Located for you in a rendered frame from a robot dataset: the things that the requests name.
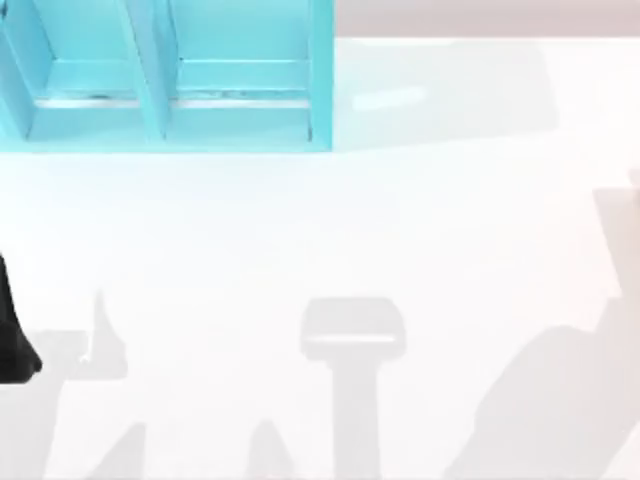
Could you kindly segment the light blue rack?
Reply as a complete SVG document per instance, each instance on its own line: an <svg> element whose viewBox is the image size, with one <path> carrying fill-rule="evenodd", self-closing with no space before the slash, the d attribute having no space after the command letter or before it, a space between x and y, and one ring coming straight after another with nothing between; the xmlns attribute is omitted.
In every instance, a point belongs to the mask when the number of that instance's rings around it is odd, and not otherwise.
<svg viewBox="0 0 640 480"><path fill-rule="evenodd" d="M0 152L333 146L335 0L0 0Z"/></svg>

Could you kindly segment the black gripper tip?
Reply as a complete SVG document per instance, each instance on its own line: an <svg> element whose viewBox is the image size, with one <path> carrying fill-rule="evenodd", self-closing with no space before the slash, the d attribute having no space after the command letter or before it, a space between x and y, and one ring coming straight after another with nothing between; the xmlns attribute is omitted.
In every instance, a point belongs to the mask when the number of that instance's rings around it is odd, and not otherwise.
<svg viewBox="0 0 640 480"><path fill-rule="evenodd" d="M6 262L0 254L0 385L24 384L42 368L41 357L18 320Z"/></svg>

